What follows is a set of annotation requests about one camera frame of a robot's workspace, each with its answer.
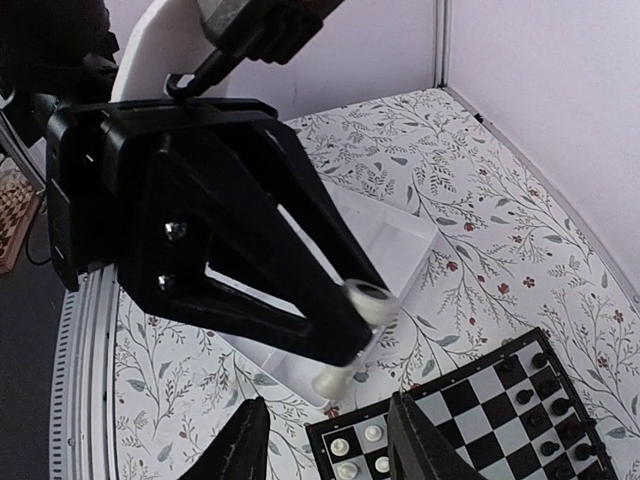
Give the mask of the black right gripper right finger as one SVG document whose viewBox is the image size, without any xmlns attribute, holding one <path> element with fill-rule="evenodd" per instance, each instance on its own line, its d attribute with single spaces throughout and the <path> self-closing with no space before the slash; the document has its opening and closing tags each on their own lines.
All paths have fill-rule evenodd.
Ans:
<svg viewBox="0 0 640 480">
<path fill-rule="evenodd" d="M 391 479 L 481 480 L 408 393 L 395 392 L 387 417 Z"/>
</svg>

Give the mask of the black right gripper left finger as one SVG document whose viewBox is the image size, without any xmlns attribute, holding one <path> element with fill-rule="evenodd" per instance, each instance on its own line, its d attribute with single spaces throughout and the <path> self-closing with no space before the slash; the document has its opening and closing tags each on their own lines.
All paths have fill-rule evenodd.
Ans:
<svg viewBox="0 0 640 480">
<path fill-rule="evenodd" d="M 270 416 L 264 399 L 247 399 L 179 479 L 265 479 L 269 434 Z"/>
</svg>

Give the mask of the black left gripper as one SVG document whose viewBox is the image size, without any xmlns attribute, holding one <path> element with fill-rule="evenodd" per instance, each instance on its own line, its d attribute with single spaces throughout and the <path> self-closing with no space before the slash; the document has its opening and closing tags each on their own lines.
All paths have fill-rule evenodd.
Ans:
<svg viewBox="0 0 640 480">
<path fill-rule="evenodd" d="M 139 100 L 66 106 L 47 125 L 49 238 L 67 290 L 115 262 L 124 243 L 125 198 L 143 181 L 153 138 L 217 119 L 276 118 L 257 99 Z M 329 365 L 350 362 L 363 337 L 342 288 L 269 280 L 272 295 L 239 280 L 263 271 L 288 223 L 226 147 L 155 151 L 135 207 L 118 280 L 146 313 L 248 338 Z"/>
</svg>

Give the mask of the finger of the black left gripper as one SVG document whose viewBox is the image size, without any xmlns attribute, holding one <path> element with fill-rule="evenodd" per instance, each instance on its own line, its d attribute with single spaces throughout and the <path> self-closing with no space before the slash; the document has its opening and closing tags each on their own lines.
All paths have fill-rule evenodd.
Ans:
<svg viewBox="0 0 640 480">
<path fill-rule="evenodd" d="M 385 289 L 386 282 L 343 220 L 309 156 L 292 128 L 270 120 L 239 124 L 239 155 L 267 195 L 267 201 L 283 206 L 297 225 L 314 241 L 343 280 L 354 279 Z M 263 271 L 245 265 L 239 280 L 275 295 L 269 280 L 292 280 L 296 286 L 329 285 L 330 275 L 289 223 L 274 228 L 278 253 Z"/>
</svg>

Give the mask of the white chess pawn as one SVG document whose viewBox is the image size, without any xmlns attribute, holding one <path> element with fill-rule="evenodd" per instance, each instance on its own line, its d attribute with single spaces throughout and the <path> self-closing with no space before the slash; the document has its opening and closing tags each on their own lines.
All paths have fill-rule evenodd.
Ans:
<svg viewBox="0 0 640 480">
<path fill-rule="evenodd" d="M 374 462 L 374 467 L 379 474 L 383 476 L 388 475 L 390 472 L 389 458 L 385 455 L 378 457 Z"/>
<path fill-rule="evenodd" d="M 350 362 L 345 366 L 326 365 L 313 379 L 312 388 L 320 397 L 338 400 L 344 396 L 349 383 L 364 364 L 373 342 L 388 327 L 399 311 L 398 299 L 385 287 L 373 283 L 348 279 L 342 287 L 358 321 L 358 333 L 363 337 L 349 345 Z"/>
</svg>

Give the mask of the white chess piece corner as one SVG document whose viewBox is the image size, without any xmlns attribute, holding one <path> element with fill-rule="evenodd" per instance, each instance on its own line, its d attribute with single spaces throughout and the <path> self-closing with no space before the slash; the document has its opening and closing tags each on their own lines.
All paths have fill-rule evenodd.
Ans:
<svg viewBox="0 0 640 480">
<path fill-rule="evenodd" d="M 383 430 L 379 425 L 369 425 L 364 430 L 364 437 L 368 442 L 375 443 L 382 439 Z"/>
</svg>

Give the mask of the white chess knight piece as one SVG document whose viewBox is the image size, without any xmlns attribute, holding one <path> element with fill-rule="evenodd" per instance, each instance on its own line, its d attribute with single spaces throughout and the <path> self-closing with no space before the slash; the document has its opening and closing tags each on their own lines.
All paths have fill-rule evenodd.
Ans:
<svg viewBox="0 0 640 480">
<path fill-rule="evenodd" d="M 335 467 L 336 475 L 340 480 L 355 480 L 360 469 L 354 462 L 343 462 Z"/>
</svg>

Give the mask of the black and silver chessboard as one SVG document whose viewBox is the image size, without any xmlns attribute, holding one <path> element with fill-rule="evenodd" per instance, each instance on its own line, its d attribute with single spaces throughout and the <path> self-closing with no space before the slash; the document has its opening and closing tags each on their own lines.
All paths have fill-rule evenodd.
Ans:
<svg viewBox="0 0 640 480">
<path fill-rule="evenodd" d="M 449 444 L 470 466 L 484 478 L 484 470 L 500 458 L 493 428 L 484 411 L 484 404 L 500 394 L 494 368 L 513 354 L 534 354 L 549 350 L 559 369 L 568 377 L 558 356 L 543 331 L 535 328 L 506 343 L 504 346 L 482 356 L 472 363 L 460 367 L 440 378 L 409 391 L 409 395 L 428 419 L 444 435 Z M 388 479 L 374 467 L 375 460 L 388 457 L 387 417 L 389 401 L 360 408 L 330 420 L 307 427 L 309 444 L 319 475 L 323 479 L 339 479 L 335 467 L 343 462 L 354 462 L 360 469 L 356 479 Z M 364 430 L 369 425 L 379 425 L 382 439 L 368 442 Z M 349 453 L 335 457 L 330 452 L 330 443 L 335 438 L 344 438 L 350 444 Z M 576 479 L 613 479 L 616 476 L 612 460 L 606 451 L 603 470 L 588 468 Z"/>
</svg>

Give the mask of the white plastic tray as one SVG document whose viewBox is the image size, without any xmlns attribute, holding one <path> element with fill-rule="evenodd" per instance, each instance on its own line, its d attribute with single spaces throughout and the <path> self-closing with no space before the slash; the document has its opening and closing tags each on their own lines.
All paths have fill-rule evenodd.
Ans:
<svg viewBox="0 0 640 480">
<path fill-rule="evenodd" d="M 283 206 L 278 210 L 323 266 L 370 322 L 372 338 L 347 367 L 327 366 L 259 342 L 221 333 L 219 337 L 266 374 L 268 383 L 281 385 L 310 406 L 321 409 L 344 397 L 349 384 L 371 356 L 375 343 L 391 327 L 391 315 L 399 310 L 424 270 L 435 244 L 437 226 L 430 220 L 329 185 L 330 197 L 342 219 L 381 276 L 378 287 L 360 275 L 340 275 L 314 240 Z"/>
</svg>

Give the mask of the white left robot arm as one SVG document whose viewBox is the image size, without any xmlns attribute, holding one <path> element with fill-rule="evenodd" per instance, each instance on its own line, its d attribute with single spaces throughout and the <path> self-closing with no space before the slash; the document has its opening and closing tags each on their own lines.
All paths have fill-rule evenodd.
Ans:
<svg viewBox="0 0 640 480">
<path fill-rule="evenodd" d="M 334 1 L 156 1 L 106 103 L 47 125 L 53 267 L 75 291 L 114 265 L 145 312 L 344 366 L 370 342 L 346 284 L 384 281 L 296 133 L 223 81 L 288 63 Z"/>
</svg>

